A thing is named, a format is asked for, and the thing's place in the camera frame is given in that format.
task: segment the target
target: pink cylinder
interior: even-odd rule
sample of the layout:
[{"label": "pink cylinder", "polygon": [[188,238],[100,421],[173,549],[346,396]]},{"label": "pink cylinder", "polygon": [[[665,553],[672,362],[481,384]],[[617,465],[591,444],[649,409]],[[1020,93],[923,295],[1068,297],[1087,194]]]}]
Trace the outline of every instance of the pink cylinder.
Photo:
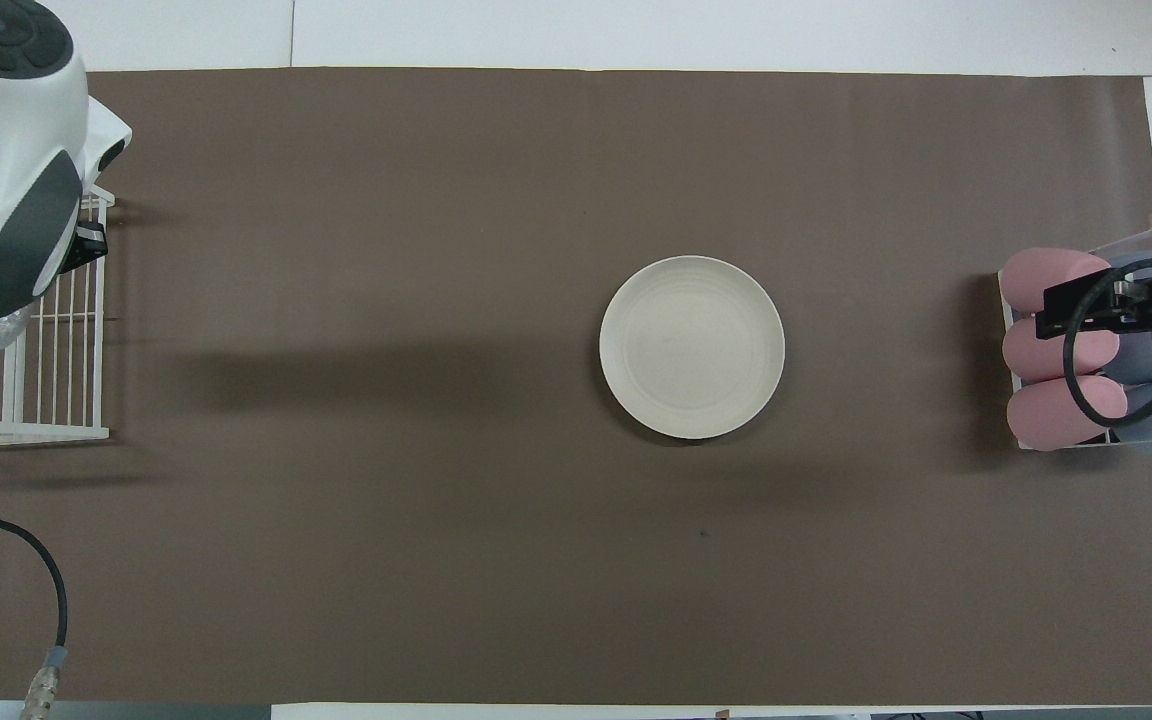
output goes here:
[{"label": "pink cylinder", "polygon": [[1043,291],[1053,285],[1108,268],[1104,258],[1060,247],[1030,247],[1002,266],[1002,297],[1021,313],[1043,310]]},{"label": "pink cylinder", "polygon": [[[1078,385],[1087,402],[1106,418],[1119,418],[1128,411],[1128,396],[1119,382],[1087,376],[1078,378]],[[1056,450],[1105,432],[1074,403],[1064,379],[1032,384],[1016,391],[1016,395],[1007,402],[1007,425],[1010,425],[1016,439],[1034,450]]]},{"label": "pink cylinder", "polygon": [[[1049,381],[1064,377],[1061,351],[1064,338],[1038,340],[1034,319],[1016,320],[1002,338],[1002,359],[1007,367],[1025,382]],[[1074,341],[1074,372],[1084,376],[1114,361],[1119,354],[1119,336],[1109,331],[1078,333]]]}]

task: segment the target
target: brown paper mat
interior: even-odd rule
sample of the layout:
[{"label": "brown paper mat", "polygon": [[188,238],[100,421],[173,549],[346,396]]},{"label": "brown paper mat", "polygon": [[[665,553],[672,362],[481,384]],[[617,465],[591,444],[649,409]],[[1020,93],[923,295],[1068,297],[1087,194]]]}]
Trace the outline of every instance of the brown paper mat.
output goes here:
[{"label": "brown paper mat", "polygon": [[[1135,78],[97,74],[114,444],[0,450],[65,697],[1152,703],[1152,457],[1013,450],[992,273],[1143,229]],[[718,256],[780,389],[685,445],[596,334]],[[46,647],[0,538],[0,697]]]}]

